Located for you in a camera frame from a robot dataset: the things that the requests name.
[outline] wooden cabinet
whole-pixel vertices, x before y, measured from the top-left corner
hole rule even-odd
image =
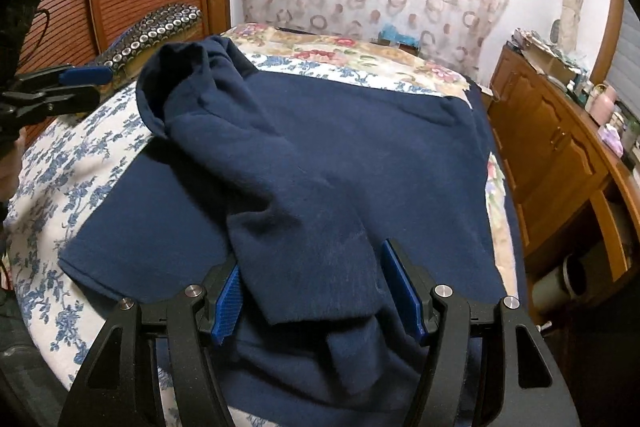
[[[516,200],[528,251],[539,247],[587,203],[607,174],[584,133],[567,119],[561,121],[548,149],[546,165],[536,164],[540,170],[532,176],[535,186]]]
[[[589,201],[607,168],[564,95],[524,58],[505,49],[492,88],[489,117],[528,254]]]

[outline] box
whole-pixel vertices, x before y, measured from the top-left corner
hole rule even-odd
[[[565,86],[575,78],[575,71],[565,65],[562,60],[529,40],[523,42],[522,54],[538,73],[542,72],[557,78]]]

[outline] window blind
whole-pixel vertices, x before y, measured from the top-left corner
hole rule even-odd
[[[640,20],[628,0],[625,0],[620,38],[607,82],[636,118],[640,118]]]

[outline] blue floral bedspread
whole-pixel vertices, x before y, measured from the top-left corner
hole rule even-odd
[[[270,55],[249,58],[264,70],[441,96],[402,80],[343,66]],[[42,356],[67,388],[104,321],[58,267],[58,252],[150,139],[138,114],[134,90],[134,84],[126,87],[79,123],[69,118],[53,123],[25,153],[20,189],[10,205],[8,257],[22,316]],[[500,229],[506,222],[504,177],[495,158],[488,158],[486,194],[494,246],[501,249],[496,251],[496,261],[507,267],[501,270],[505,287],[516,295],[517,290],[510,288],[515,275],[509,230]],[[160,371],[159,377],[168,425],[178,426],[170,375]],[[274,426],[230,410],[238,426]]]

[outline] pillow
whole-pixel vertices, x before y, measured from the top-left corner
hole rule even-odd
[[[98,55],[91,65],[107,66],[113,80],[100,86],[100,103],[132,82],[164,42],[186,41],[198,33],[202,12],[189,4],[167,4],[146,14]]]

